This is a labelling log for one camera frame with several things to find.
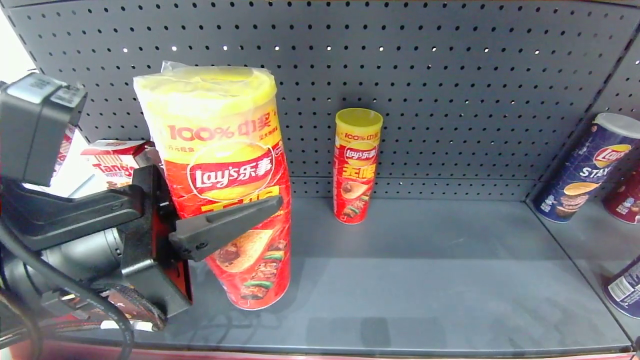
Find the lay's stax can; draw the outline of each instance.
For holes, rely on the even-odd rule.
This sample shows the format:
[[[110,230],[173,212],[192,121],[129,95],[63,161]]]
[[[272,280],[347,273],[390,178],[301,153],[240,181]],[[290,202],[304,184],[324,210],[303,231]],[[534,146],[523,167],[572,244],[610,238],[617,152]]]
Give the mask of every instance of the lay's stax can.
[[[554,222],[569,221],[639,138],[640,122],[636,119],[598,114],[562,171],[534,199],[536,211]]]
[[[382,116],[350,108],[335,115],[333,213],[345,224],[364,220],[369,209],[378,163]]]
[[[182,218],[282,196],[278,213],[206,259],[234,305],[273,304],[291,271],[291,184],[273,76],[164,63],[134,86]]]

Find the lay's chip can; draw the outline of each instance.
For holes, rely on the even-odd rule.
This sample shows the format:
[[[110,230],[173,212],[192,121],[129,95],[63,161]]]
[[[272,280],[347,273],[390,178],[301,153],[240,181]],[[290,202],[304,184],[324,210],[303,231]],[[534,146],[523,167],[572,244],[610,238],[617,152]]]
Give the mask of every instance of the lay's chip can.
[[[237,307],[276,302],[291,271],[291,184],[273,76],[165,62],[134,87],[182,218],[282,196],[278,213],[206,259]]]
[[[638,139],[640,122],[636,119],[598,114],[562,171],[534,199],[536,211],[551,221],[568,222]]]
[[[345,224],[365,219],[378,164],[382,116],[349,108],[335,115],[333,153],[333,214]]]

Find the lay's logo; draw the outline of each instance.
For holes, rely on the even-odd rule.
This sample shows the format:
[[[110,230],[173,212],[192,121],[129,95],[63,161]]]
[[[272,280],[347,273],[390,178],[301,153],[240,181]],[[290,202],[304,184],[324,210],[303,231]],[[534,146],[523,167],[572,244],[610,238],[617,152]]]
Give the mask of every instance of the lay's logo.
[[[621,144],[603,147],[593,156],[593,163],[600,168],[606,167],[620,160],[631,150],[631,145]]]

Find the plastic wrap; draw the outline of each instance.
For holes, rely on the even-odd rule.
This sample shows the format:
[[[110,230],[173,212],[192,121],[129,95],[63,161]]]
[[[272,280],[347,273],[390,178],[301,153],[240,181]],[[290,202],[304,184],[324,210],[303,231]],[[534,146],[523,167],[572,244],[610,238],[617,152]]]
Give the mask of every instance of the plastic wrap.
[[[289,285],[291,185],[273,76],[166,61],[134,88],[182,218],[283,197],[277,214],[206,259],[236,306],[274,303]]]

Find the red chip can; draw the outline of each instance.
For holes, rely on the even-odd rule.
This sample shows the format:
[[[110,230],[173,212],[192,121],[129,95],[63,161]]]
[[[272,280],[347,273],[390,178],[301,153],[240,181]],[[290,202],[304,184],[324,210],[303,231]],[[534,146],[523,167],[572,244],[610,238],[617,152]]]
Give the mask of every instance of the red chip can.
[[[630,224],[640,223],[640,169],[609,193],[602,204],[614,218]]]
[[[335,115],[333,213],[338,221],[357,224],[367,216],[378,163],[382,116],[350,108]]]

